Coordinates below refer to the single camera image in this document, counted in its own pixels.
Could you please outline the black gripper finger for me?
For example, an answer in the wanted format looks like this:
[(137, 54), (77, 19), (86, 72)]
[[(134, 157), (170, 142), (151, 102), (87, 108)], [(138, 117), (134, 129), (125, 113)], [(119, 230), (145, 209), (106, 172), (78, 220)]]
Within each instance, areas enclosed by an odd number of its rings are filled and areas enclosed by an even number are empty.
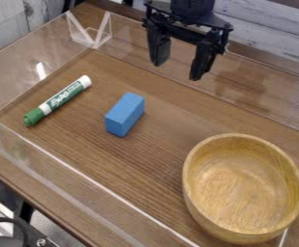
[(213, 43), (202, 41), (198, 44), (197, 55), (191, 65), (190, 79), (198, 81), (210, 71), (215, 60), (215, 49)]
[(159, 67), (170, 57), (170, 36), (157, 25), (147, 27), (147, 41), (153, 64)]

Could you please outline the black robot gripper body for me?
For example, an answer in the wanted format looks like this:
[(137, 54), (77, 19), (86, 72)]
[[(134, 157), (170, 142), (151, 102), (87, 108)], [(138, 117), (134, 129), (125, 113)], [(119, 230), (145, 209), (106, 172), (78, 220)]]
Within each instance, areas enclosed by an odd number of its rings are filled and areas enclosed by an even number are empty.
[(207, 41), (214, 52), (224, 54), (234, 25), (214, 13), (215, 0), (145, 0), (150, 50), (157, 53), (170, 38), (199, 45)]

